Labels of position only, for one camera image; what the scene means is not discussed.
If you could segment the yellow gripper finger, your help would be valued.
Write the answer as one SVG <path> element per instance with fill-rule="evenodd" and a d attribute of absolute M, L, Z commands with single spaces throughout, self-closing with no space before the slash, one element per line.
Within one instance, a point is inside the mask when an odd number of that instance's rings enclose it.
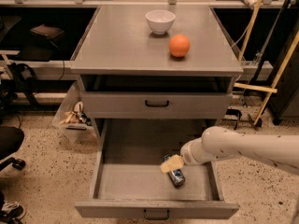
<path fill-rule="evenodd" d="M 179 155 L 166 155 L 160 169 L 163 173 L 169 173 L 184 166 L 184 161 Z"/>

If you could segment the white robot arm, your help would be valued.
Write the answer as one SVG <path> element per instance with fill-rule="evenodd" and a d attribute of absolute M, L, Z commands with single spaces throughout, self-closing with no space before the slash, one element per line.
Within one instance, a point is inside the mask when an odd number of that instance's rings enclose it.
<path fill-rule="evenodd" d="M 181 169 L 184 165 L 202 165 L 238 157 L 267 164 L 279 170 L 299 175 L 299 136 L 283 134 L 243 134 L 213 126 L 182 146 L 160 165 L 163 173 Z"/>

